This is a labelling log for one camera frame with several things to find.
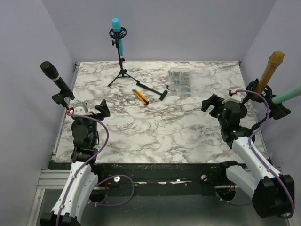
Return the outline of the black clip microphone stand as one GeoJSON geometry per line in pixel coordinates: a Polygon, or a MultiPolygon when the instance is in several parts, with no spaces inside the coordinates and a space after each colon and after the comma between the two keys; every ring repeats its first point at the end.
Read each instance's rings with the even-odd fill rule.
{"type": "Polygon", "coordinates": [[[58,94],[52,96],[52,100],[58,105],[62,105],[64,108],[69,110],[68,104],[65,102],[65,98],[74,100],[75,96],[72,91],[60,91],[58,94]]]}

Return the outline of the black microphone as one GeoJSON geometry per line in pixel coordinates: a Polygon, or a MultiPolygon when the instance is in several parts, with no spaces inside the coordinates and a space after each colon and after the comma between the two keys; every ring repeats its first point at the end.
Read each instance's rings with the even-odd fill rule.
{"type": "Polygon", "coordinates": [[[43,71],[43,73],[50,80],[52,80],[55,83],[55,85],[60,89],[60,93],[62,94],[67,93],[68,94],[67,97],[71,100],[75,98],[73,92],[68,87],[68,85],[64,82],[64,80],[61,78],[58,70],[52,63],[50,63],[49,61],[44,61],[40,64],[40,68],[43,71]]]}

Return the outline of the black tripod shock-mount stand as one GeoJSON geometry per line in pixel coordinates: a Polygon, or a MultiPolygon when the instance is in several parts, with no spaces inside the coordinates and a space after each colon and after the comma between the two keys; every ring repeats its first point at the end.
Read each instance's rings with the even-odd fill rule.
{"type": "Polygon", "coordinates": [[[134,77],[130,76],[127,73],[127,70],[123,67],[123,62],[125,61],[125,59],[122,58],[121,55],[120,55],[119,39],[123,39],[127,35],[127,30],[124,27],[121,27],[121,32],[120,33],[121,33],[121,37],[119,37],[119,35],[117,33],[115,33],[113,31],[113,29],[111,29],[109,31],[109,35],[112,38],[112,41],[111,41],[112,45],[115,46],[117,51],[118,51],[120,71],[119,71],[118,75],[108,84],[108,87],[110,87],[116,79],[120,79],[120,78],[131,78],[134,81],[138,82],[138,80],[135,79],[134,77]]]}

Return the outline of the blue toy microphone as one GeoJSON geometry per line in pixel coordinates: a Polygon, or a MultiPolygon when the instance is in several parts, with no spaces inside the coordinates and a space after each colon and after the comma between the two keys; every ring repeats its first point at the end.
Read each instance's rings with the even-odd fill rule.
{"type": "MultiPolygon", "coordinates": [[[[121,37],[121,24],[120,24],[120,20],[118,18],[114,18],[112,19],[112,29],[115,33],[117,33],[119,35],[119,37],[121,37]]],[[[123,56],[123,42],[122,39],[119,39],[119,51],[120,51],[120,55],[123,56]]]]}

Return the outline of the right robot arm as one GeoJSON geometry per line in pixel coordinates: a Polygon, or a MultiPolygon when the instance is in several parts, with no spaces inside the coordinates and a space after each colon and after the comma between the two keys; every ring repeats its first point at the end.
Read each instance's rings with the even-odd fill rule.
{"type": "Polygon", "coordinates": [[[202,101],[201,110],[215,117],[221,127],[223,141],[244,161],[250,172],[236,163],[217,171],[217,181],[238,185],[252,200],[256,213],[262,217],[288,218],[294,214],[294,180],[283,175],[269,163],[252,140],[251,130],[240,125],[241,97],[238,94],[223,99],[213,94],[202,101]]]}

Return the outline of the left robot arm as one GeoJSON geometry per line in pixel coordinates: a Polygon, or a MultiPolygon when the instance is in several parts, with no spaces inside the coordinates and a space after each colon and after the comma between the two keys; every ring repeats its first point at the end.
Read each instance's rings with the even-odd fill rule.
{"type": "Polygon", "coordinates": [[[97,125],[111,113],[106,100],[89,111],[87,103],[78,103],[67,111],[73,119],[71,125],[74,149],[71,169],[64,188],[50,213],[40,217],[42,226],[79,226],[86,203],[94,186],[104,182],[104,174],[92,166],[100,150],[97,125]]]}

